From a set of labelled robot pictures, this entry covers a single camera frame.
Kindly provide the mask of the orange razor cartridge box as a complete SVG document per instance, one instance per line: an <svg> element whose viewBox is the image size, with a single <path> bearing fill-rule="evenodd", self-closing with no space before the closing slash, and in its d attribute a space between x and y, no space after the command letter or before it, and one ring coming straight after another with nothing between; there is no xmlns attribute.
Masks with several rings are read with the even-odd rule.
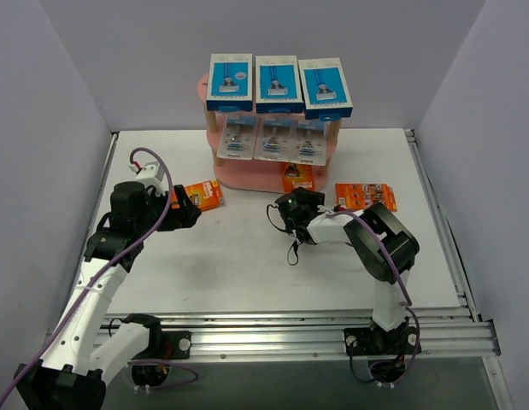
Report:
<svg viewBox="0 0 529 410"><path fill-rule="evenodd" d="M335 184L337 205L350 211L359 211L382 203L392 211L397 211L397 201L393 189L387 184Z"/></svg>

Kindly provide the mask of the clear blister razor pack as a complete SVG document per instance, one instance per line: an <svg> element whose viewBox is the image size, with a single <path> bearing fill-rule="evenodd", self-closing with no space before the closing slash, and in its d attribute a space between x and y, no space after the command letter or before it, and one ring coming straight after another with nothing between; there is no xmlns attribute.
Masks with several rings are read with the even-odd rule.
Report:
<svg viewBox="0 0 529 410"><path fill-rule="evenodd" d="M291 138L290 162L311 166L326 164L325 124L318 120L301 120Z"/></svg>

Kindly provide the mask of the white Gillette pack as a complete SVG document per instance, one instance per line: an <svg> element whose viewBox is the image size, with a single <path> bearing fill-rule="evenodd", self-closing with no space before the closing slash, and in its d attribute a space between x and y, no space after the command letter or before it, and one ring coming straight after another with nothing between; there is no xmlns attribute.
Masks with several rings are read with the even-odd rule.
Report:
<svg viewBox="0 0 529 410"><path fill-rule="evenodd" d="M254 158L287 162L291 155L291 137L296 122L285 117L265 117L256 137Z"/></svg>
<svg viewBox="0 0 529 410"><path fill-rule="evenodd" d="M221 159L252 160L257 123L258 118L254 115L229 114L226 117L217 156Z"/></svg>

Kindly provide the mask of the blue Harry's razor box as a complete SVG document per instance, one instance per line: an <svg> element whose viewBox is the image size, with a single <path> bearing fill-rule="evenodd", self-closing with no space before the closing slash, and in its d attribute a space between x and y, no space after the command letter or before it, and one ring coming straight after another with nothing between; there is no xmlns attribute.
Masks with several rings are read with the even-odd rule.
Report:
<svg viewBox="0 0 529 410"><path fill-rule="evenodd" d="M338 57L298 61L306 120L349 118L353 103Z"/></svg>

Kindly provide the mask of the blue Harry's box front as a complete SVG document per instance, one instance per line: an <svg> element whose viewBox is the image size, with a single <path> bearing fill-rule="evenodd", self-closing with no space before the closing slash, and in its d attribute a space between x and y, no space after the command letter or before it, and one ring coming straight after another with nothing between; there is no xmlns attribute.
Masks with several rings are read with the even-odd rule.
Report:
<svg viewBox="0 0 529 410"><path fill-rule="evenodd" d="M296 56L256 56L256 112L300 114L304 109Z"/></svg>

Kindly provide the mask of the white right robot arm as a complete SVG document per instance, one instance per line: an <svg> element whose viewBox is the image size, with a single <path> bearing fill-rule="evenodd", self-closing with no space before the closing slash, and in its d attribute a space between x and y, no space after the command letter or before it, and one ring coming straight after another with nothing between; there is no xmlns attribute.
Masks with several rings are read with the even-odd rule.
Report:
<svg viewBox="0 0 529 410"><path fill-rule="evenodd" d="M330 209L325 195L297 188L268 204L283 226L274 228L293 238L291 252L303 245L342 243L353 249L374 280L370 324L344 330L344 346L352 356L419 354L420 326L413 316L407 289L420 245L409 229L384 204L360 211L342 205Z"/></svg>

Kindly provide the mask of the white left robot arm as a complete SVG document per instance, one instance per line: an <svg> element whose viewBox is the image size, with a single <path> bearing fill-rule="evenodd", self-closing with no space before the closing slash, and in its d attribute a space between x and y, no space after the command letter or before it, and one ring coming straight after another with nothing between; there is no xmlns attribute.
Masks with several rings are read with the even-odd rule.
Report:
<svg viewBox="0 0 529 410"><path fill-rule="evenodd" d="M99 409L107 387L124 369L147 390L164 386L179 339L161 321L130 313L108 341L93 343L116 291L155 231L193 227L201 214L181 184L127 181L110 195L110 210L89 237L79 281L52 335L37 357L19 365L15 387L29 409Z"/></svg>

